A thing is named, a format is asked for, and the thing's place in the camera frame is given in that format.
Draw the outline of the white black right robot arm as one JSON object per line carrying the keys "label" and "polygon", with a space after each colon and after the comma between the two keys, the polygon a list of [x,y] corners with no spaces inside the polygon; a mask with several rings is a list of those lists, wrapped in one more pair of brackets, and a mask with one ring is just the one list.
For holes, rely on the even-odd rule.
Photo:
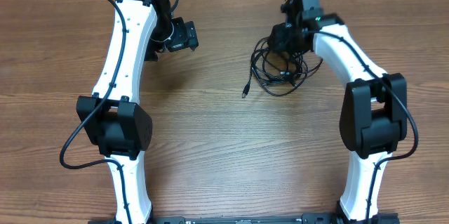
{"label": "white black right robot arm", "polygon": [[270,49],[289,54],[313,51],[344,86],[340,136],[349,151],[344,192],[334,213],[305,213],[303,223],[398,223],[380,213],[377,198],[387,163],[407,134],[407,84],[399,74],[377,66],[352,39],[335,13],[319,0],[287,0],[286,21],[269,36]]}

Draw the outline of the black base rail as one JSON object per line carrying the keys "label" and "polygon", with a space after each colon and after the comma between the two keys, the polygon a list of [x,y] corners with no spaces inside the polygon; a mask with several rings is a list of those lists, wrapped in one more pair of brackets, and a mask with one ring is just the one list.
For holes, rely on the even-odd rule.
{"label": "black base rail", "polygon": [[380,214],[370,220],[347,220],[336,213],[304,213],[301,216],[274,216],[254,218],[184,218],[184,217],[152,217],[148,224],[345,224],[374,223],[399,224],[397,213]]}

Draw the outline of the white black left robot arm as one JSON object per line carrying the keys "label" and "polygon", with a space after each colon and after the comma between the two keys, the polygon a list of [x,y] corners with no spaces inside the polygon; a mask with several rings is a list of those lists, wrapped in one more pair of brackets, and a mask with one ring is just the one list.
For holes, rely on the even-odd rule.
{"label": "white black left robot arm", "polygon": [[112,223],[150,223],[145,151],[152,138],[150,115],[140,106],[143,65],[164,51],[195,50],[193,22],[175,18],[170,0],[108,0],[114,27],[105,65],[90,96],[77,100],[80,129],[103,155],[112,174],[116,215]]}

